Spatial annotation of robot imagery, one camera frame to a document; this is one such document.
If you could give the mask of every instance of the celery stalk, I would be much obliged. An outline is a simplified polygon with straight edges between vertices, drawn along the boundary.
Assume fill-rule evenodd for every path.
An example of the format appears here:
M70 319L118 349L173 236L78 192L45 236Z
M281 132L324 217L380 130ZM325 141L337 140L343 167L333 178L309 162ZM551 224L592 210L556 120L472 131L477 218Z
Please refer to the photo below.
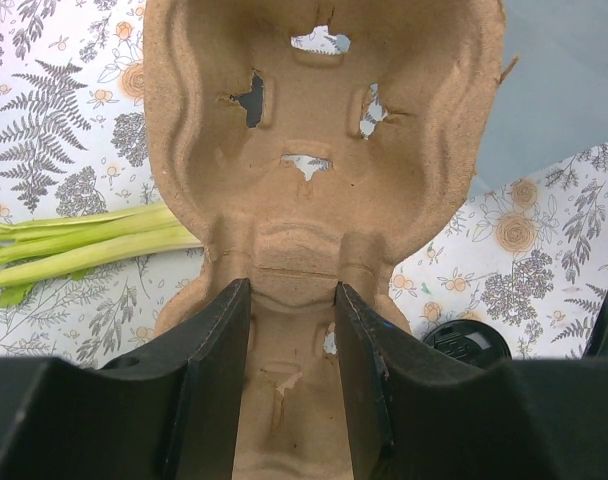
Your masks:
M0 288L28 285L125 258L201 246L183 226L127 234L0 270Z
M170 210L152 209L142 215L124 217L102 224L91 224L72 233L0 248L0 263L54 255L123 235L160 230L178 225L179 222Z
M0 242L26 242L41 238L57 237L67 233L79 232L85 228L89 228L91 225L62 225L55 227L24 228L20 230L0 230Z
M12 225L0 223L0 229L3 230L21 230L24 228L34 227L57 227L62 225L88 225L90 223L101 223L112 220L118 220L120 218L131 217L139 214L151 214L155 211L167 211L168 207L162 202L151 203L149 205L142 205L139 207L126 208L124 210L118 210L116 212L98 213L96 215L88 215L84 217L65 217L65 218L51 218L45 220L29 220L27 222L15 223Z

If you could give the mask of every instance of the black cup lid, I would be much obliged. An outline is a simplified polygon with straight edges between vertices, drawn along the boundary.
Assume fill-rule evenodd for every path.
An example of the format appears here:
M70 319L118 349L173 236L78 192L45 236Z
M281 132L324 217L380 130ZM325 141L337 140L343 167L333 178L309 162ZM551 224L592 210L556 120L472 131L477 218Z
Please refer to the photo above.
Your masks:
M504 338L493 327L474 320L453 320L429 332L424 343L460 362L487 368L511 358Z

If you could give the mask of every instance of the gray surface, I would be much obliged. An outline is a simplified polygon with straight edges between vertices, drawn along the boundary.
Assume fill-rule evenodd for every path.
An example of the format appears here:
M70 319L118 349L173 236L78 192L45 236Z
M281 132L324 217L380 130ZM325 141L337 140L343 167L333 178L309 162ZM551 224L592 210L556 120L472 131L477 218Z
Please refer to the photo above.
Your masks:
M505 0L504 63L471 194L608 140L608 0Z

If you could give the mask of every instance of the hole in cardboard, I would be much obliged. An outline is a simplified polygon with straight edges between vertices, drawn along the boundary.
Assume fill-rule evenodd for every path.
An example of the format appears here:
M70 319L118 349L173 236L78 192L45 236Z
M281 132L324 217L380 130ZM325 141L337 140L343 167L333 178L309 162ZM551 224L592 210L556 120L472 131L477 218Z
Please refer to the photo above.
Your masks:
M342 35L331 35L328 33L327 25L315 27L308 35L291 37L291 45L306 52L319 53L321 55L341 55L348 52L351 40Z
M337 355L337 346L335 345L335 332L330 332L324 339L324 351L329 355Z
M371 101L368 107L365 105L364 115L362 116L362 120L360 120L360 131L362 132L362 136L366 139L368 139L368 137L373 134L373 132L375 131L375 127L377 127L377 124L384 120L388 115L388 112L380 103L380 97L377 94L377 88L377 83L371 85Z
M331 162L325 158L311 157L310 155L282 155L283 162L294 163L304 174L306 181L310 181L317 172L326 172L331 169Z
M251 91L241 95L231 95L231 100L238 102L246 110L246 126L255 128L262 120L264 105L264 80L253 73Z

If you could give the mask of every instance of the cardboard cup holder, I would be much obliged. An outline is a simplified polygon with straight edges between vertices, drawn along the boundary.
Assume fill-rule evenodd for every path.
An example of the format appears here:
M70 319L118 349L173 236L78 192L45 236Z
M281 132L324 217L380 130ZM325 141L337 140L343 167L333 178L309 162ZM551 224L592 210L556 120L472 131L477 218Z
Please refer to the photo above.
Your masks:
M349 50L291 45L318 25ZM144 28L153 174L205 245L201 276L156 332L250 278L234 478L352 478L337 359L318 351L320 332L338 282L409 330L389 279L466 198L501 76L501 2L149 0ZM365 138L373 84L389 115ZM254 85L259 121L244 106ZM282 159L292 154L330 165L307 181Z

